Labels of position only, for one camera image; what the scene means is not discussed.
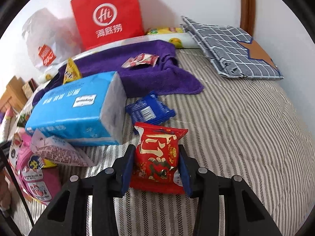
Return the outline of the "person's left hand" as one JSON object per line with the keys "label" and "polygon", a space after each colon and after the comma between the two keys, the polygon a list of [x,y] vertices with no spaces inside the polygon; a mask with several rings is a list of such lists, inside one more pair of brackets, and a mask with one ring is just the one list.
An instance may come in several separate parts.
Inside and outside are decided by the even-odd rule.
{"label": "person's left hand", "polygon": [[8,183],[5,180],[5,175],[2,171],[0,173],[0,201],[1,208],[3,208],[4,210],[10,209],[11,192],[8,188]]}

